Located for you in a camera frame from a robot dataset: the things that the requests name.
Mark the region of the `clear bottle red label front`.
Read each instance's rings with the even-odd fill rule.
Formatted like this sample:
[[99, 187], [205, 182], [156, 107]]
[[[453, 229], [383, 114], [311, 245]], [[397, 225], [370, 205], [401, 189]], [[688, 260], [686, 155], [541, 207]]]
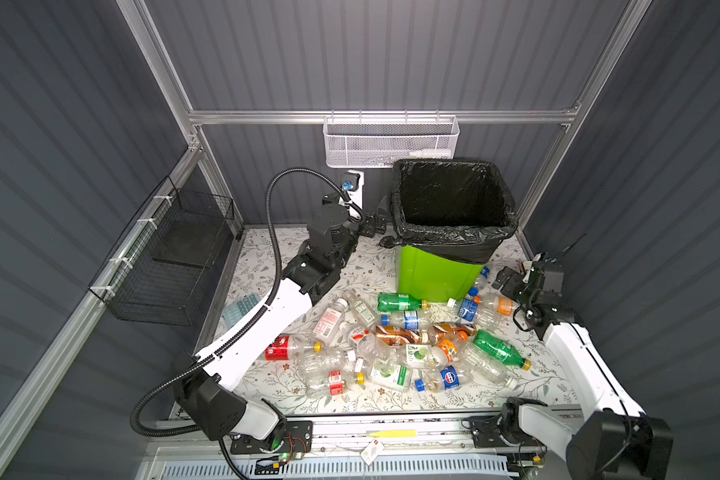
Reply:
[[341, 396], [353, 385], [364, 385], [363, 373], [347, 373], [340, 370], [318, 372], [305, 379], [306, 395], [310, 398]]

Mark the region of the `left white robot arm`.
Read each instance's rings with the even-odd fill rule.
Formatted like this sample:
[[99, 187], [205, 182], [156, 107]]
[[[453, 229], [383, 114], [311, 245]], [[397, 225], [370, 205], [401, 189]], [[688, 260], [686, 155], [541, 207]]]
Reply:
[[298, 254], [282, 266], [272, 302], [259, 302], [233, 328], [198, 351], [210, 363], [173, 386], [176, 402], [211, 441], [239, 434], [278, 444], [287, 425], [285, 416], [264, 400], [247, 400], [234, 392], [255, 360], [294, 321], [308, 313], [336, 285], [341, 270], [356, 250], [359, 238], [386, 231], [388, 200], [357, 223], [340, 203], [321, 206], [307, 223], [309, 237]]

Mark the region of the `clear bottle white cap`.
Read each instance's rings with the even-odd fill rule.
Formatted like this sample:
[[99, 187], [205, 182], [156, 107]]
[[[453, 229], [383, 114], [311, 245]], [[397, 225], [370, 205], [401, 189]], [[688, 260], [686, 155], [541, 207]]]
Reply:
[[332, 371], [351, 371], [357, 360], [352, 349], [328, 349], [320, 352], [308, 351], [296, 360], [296, 371], [301, 376], [328, 374]]

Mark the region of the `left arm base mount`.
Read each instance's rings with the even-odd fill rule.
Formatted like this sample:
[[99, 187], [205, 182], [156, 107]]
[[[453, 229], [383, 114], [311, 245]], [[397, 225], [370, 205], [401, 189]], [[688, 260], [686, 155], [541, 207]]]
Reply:
[[306, 454], [311, 451], [313, 430], [312, 421], [289, 419], [263, 440], [233, 434], [229, 438], [229, 450], [233, 455]]

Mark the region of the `clear bottle pink label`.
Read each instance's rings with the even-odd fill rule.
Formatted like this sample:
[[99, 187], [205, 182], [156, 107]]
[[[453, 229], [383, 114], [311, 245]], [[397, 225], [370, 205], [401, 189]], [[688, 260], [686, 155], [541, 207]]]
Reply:
[[344, 298], [333, 301], [322, 313], [313, 329], [315, 339], [325, 345], [330, 345], [338, 335], [345, 313], [349, 310], [349, 303]]

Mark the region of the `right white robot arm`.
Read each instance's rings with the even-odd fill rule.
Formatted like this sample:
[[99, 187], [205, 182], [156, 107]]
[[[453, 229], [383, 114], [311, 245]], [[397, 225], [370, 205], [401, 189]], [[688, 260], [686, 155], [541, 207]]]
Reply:
[[530, 399], [510, 398], [493, 429], [507, 444], [537, 440], [562, 458], [574, 479], [663, 479], [673, 434], [648, 416], [598, 353], [578, 313], [563, 303], [564, 272], [549, 260], [530, 261], [519, 273], [505, 267], [494, 288], [515, 301], [522, 329], [534, 333], [563, 367], [582, 419], [565, 420]]

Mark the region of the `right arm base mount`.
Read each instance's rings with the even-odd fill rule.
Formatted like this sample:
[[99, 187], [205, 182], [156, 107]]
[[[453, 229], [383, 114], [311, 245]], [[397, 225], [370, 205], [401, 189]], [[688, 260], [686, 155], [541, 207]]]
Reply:
[[476, 448], [513, 447], [522, 449], [525, 446], [546, 452], [547, 447], [535, 437], [504, 421], [500, 414], [490, 416], [470, 416], [461, 421], [471, 435]]

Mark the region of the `red label bottle yellow cap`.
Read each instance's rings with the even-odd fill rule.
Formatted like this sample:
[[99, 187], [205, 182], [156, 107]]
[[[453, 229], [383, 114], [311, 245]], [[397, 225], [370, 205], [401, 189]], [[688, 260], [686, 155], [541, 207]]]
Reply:
[[319, 353], [322, 350], [323, 343], [314, 338], [298, 334], [280, 335], [264, 350], [263, 359], [288, 361], [306, 352]]

